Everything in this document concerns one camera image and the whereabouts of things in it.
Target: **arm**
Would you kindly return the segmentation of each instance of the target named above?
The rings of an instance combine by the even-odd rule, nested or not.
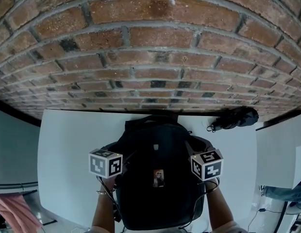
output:
[[[113,190],[115,178],[116,177],[112,177],[110,179],[103,179],[104,184],[110,191]],[[104,187],[102,185],[100,191],[105,192]],[[106,229],[110,233],[115,233],[113,202],[107,194],[99,195],[96,212],[92,221],[92,226],[99,226],[103,229]]]
[[[206,190],[210,190],[214,187],[215,184],[206,182]],[[212,230],[215,230],[220,226],[234,220],[233,214],[229,209],[228,204],[226,203],[225,198],[223,197],[222,192],[219,188],[207,194],[207,199]]]

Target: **white cube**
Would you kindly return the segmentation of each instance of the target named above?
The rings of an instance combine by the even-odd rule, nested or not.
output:
[[[191,171],[202,181],[211,180],[222,175],[223,161],[219,150],[195,154],[190,157]]]
[[[122,173],[122,154],[100,149],[91,151],[89,172],[106,179]]]

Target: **pink cloth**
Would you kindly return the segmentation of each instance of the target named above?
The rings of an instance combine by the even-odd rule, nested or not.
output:
[[[42,227],[19,193],[0,194],[0,214],[15,233],[34,233]]]

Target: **blue cloth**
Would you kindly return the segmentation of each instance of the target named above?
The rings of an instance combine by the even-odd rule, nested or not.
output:
[[[301,203],[301,185],[297,185],[294,189],[278,188],[272,186],[265,186],[263,194],[275,200],[290,201]]]

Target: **black and white pattern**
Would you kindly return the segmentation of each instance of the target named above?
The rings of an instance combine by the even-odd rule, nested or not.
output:
[[[210,151],[200,155],[204,163],[220,160],[220,156],[215,151]]]
[[[210,179],[220,175],[222,162],[212,163],[204,166],[204,179]]]
[[[96,158],[94,156],[90,157],[90,171],[98,175],[105,176],[105,160]]]
[[[193,173],[196,174],[201,179],[202,178],[202,166],[194,160],[192,160],[191,165],[192,165]]]
[[[108,156],[111,156],[113,153],[105,150],[98,150],[95,151],[93,154],[107,158]]]
[[[121,172],[121,157],[109,161],[109,175],[114,175]]]

